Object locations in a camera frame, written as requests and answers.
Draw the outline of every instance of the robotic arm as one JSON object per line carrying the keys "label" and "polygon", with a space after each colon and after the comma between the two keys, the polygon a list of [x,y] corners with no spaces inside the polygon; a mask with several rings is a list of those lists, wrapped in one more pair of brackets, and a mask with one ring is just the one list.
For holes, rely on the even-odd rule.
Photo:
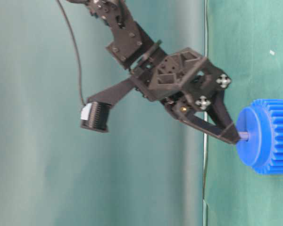
{"label": "robotic arm", "polygon": [[[160,101],[182,123],[230,144],[240,140],[223,101],[231,83],[223,70],[190,48],[168,55],[160,48],[161,41],[155,43],[133,20],[125,0],[67,1],[84,4],[111,29],[114,41],[107,50],[130,76],[87,99],[82,128],[107,132],[110,109],[135,88],[149,101]],[[195,116],[204,111],[215,124]]]}

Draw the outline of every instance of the metal rod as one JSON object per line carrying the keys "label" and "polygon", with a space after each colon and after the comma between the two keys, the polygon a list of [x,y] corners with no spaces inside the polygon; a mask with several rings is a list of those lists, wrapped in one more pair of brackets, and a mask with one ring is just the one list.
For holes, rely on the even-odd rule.
{"label": "metal rod", "polygon": [[248,141],[249,140],[249,133],[248,132],[239,132],[239,136],[241,140]]}

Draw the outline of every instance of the white label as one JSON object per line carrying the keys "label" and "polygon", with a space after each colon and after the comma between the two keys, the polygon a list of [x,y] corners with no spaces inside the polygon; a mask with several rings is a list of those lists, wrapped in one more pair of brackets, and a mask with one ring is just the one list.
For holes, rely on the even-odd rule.
{"label": "white label", "polygon": [[81,120],[89,120],[89,114],[91,110],[92,103],[86,104],[86,106],[82,109],[81,112]]}

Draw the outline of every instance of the plastic gear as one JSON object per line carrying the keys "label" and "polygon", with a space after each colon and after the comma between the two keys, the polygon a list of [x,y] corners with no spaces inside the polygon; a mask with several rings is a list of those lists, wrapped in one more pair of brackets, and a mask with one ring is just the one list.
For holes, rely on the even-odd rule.
{"label": "plastic gear", "polygon": [[240,112],[237,129],[249,134],[237,143],[244,164],[259,174],[283,174],[283,100],[253,101]]}

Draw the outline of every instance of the green backdrop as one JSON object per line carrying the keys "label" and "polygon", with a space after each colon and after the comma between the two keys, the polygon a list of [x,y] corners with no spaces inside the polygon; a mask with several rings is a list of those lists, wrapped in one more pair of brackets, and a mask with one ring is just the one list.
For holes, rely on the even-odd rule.
{"label": "green backdrop", "polygon": [[[109,29],[62,2],[90,96],[127,78]],[[131,0],[162,47],[203,52],[201,0]],[[79,128],[77,65],[54,0],[0,0],[0,226],[202,225],[202,134],[130,93],[108,134]]]}
{"label": "green backdrop", "polygon": [[[233,79],[234,120],[256,98],[283,98],[283,0],[209,0],[208,55]],[[283,176],[257,175],[213,138],[205,200],[209,226],[283,225]]]}

